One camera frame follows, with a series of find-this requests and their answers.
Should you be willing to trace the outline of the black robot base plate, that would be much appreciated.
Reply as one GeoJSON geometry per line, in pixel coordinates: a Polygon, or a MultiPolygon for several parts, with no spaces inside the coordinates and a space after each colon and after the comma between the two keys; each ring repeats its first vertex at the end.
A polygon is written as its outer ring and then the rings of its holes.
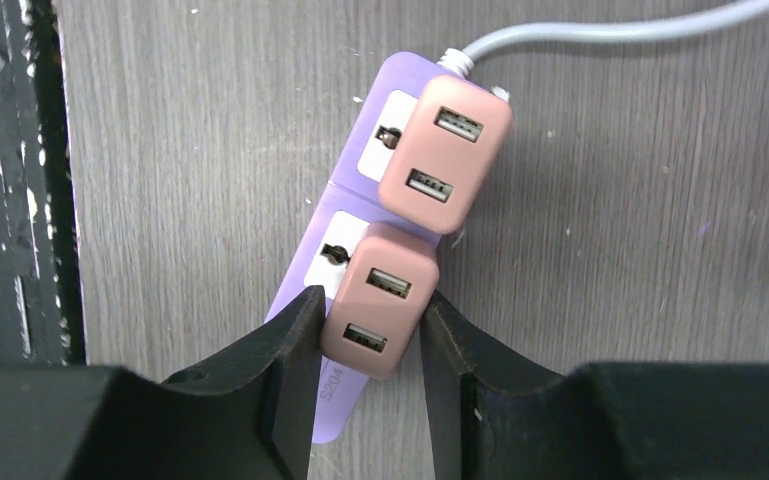
{"type": "Polygon", "coordinates": [[[0,364],[85,360],[56,6],[0,1],[0,364]]]}

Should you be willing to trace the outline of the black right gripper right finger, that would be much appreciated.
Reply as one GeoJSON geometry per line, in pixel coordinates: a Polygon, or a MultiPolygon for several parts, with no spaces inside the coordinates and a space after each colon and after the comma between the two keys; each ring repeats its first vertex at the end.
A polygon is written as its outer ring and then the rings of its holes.
{"type": "Polygon", "coordinates": [[[769,479],[769,363],[556,373],[435,293],[420,325],[439,479],[769,479]]]}

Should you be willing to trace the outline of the pink plug purple strip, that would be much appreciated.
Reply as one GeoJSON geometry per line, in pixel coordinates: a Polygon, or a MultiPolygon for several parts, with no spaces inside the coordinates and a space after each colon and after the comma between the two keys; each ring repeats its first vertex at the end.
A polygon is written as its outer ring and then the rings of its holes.
{"type": "Polygon", "coordinates": [[[445,235],[464,223],[512,124],[502,97],[452,75],[425,85],[378,185],[386,210],[445,235]]]}
{"type": "Polygon", "coordinates": [[[350,256],[320,336],[328,359],[386,379],[403,358],[439,280],[435,247],[373,223],[350,256]]]}

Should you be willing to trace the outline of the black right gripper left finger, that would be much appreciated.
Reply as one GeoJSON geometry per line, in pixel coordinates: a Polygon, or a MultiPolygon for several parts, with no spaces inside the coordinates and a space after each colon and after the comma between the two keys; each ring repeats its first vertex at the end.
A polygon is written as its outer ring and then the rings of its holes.
{"type": "Polygon", "coordinates": [[[303,479],[320,286],[163,382],[118,366],[0,366],[0,479],[303,479]]]}

